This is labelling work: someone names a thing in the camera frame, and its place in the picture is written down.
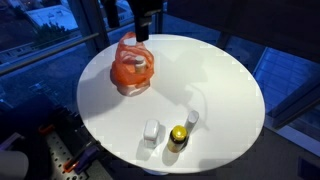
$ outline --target table top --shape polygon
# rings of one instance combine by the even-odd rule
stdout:
[[[260,134],[265,107],[248,70],[208,43],[176,35],[150,35],[144,42],[155,58],[151,86],[142,94],[121,95],[110,81],[117,44],[84,69],[77,103],[89,132],[115,156],[149,170],[193,173],[225,165],[245,153]],[[189,112],[200,118],[186,148],[171,153],[166,144]],[[160,144],[144,147],[149,119],[160,122]]]

